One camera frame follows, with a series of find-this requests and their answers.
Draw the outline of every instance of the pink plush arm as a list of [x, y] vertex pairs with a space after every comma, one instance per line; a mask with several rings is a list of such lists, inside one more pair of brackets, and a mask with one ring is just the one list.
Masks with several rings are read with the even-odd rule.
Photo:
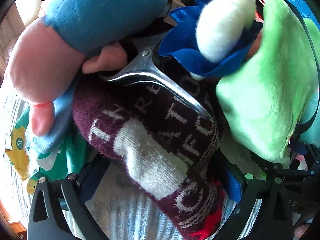
[[54, 124], [54, 105], [48, 102], [42, 105], [31, 105], [29, 122], [35, 136], [46, 135]]
[[127, 53], [119, 42], [115, 42], [104, 46], [99, 56], [84, 62], [82, 71], [89, 74], [98, 71], [118, 70], [124, 68], [127, 63]]
[[42, 17], [19, 37], [6, 76], [23, 100], [45, 104], [67, 90], [84, 59], [85, 55], [70, 47], [52, 27], [46, 27]]

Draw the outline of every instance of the bolt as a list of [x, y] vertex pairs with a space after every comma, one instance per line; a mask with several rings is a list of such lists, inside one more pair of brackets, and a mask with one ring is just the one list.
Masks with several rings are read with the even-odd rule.
[[282, 183], [282, 179], [280, 178], [275, 178], [276, 183], [281, 184]]
[[38, 182], [39, 182], [39, 183], [44, 183], [44, 182], [45, 182], [45, 180], [46, 180], [46, 178], [45, 178], [45, 177], [41, 177], [41, 178], [38, 180]]
[[72, 180], [72, 179], [77, 179], [78, 178], [78, 174], [76, 174], [75, 172], [70, 173], [68, 175], [68, 179]]
[[252, 180], [253, 179], [253, 175], [251, 173], [247, 173], [245, 175], [246, 179]]
[[146, 56], [146, 55], [148, 55], [148, 54], [149, 54], [149, 50], [148, 50], [148, 49], [145, 49], [145, 50], [141, 53], [142, 56]]

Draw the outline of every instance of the green plush toy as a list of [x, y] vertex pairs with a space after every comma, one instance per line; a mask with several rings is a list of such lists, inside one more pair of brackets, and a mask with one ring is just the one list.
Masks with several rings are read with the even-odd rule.
[[[216, 88], [233, 138], [260, 157], [288, 164], [286, 147], [317, 88], [308, 37], [283, 0], [267, 0], [258, 52]], [[320, 33], [305, 19], [318, 58]]]

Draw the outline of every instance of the blue fabric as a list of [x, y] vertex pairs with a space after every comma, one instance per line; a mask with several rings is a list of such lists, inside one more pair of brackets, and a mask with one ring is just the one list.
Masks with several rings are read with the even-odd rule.
[[226, 164], [215, 155], [213, 156], [214, 162], [210, 166], [213, 177], [221, 181], [221, 184], [228, 194], [228, 197], [239, 203], [242, 198], [242, 187], [239, 181], [236, 180], [235, 176], [228, 169]]
[[50, 132], [43, 137], [33, 137], [31, 133], [26, 133], [27, 142], [30, 142], [32, 148], [38, 153], [52, 152], [62, 143], [72, 121], [72, 100], [79, 80], [80, 76], [61, 97], [53, 102], [55, 122]]
[[290, 139], [289, 147], [300, 155], [306, 155], [308, 153], [306, 146], [295, 138]]
[[[305, 123], [310, 120], [316, 111], [318, 105], [318, 90], [313, 94], [311, 100], [306, 105], [305, 112], [301, 117], [300, 123]], [[300, 141], [307, 144], [314, 143], [320, 147], [320, 111], [318, 110], [316, 118], [308, 131], [300, 135]]]
[[168, 0], [50, 0], [45, 24], [88, 54], [148, 26]]
[[220, 63], [208, 61], [200, 53], [196, 43], [196, 24], [203, 7], [211, 0], [196, 0], [196, 6], [177, 8], [170, 16], [178, 23], [163, 39], [159, 54], [173, 56], [186, 70], [203, 76], [222, 77], [236, 71], [262, 29], [262, 23], [253, 22], [250, 31], [242, 36], [231, 53]]

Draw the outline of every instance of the pink plush toy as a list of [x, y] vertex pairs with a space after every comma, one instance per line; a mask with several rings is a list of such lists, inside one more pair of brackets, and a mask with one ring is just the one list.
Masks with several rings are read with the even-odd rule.
[[[31, 104], [35, 136], [54, 124], [53, 101], [69, 87], [80, 67], [84, 73], [126, 66], [116, 41], [150, 24], [167, 0], [50, 0], [45, 16], [19, 37], [5, 72], [16, 94]], [[87, 55], [101, 49], [99, 56]]]

